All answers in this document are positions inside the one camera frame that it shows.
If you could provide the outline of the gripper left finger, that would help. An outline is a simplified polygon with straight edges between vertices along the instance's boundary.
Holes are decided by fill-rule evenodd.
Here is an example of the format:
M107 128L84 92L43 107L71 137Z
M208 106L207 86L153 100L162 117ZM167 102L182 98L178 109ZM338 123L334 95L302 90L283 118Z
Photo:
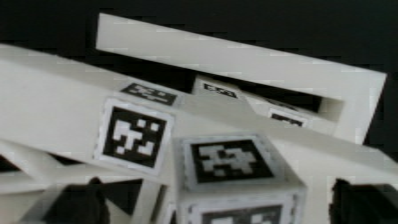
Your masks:
M45 214L47 224L111 224L111 212L95 177L86 185L68 185Z

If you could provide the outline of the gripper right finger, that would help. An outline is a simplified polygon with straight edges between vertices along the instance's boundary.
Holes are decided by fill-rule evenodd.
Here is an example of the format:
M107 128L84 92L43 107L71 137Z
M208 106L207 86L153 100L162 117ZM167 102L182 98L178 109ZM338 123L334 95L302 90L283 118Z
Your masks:
M398 189L338 179L329 205L331 224L398 224Z

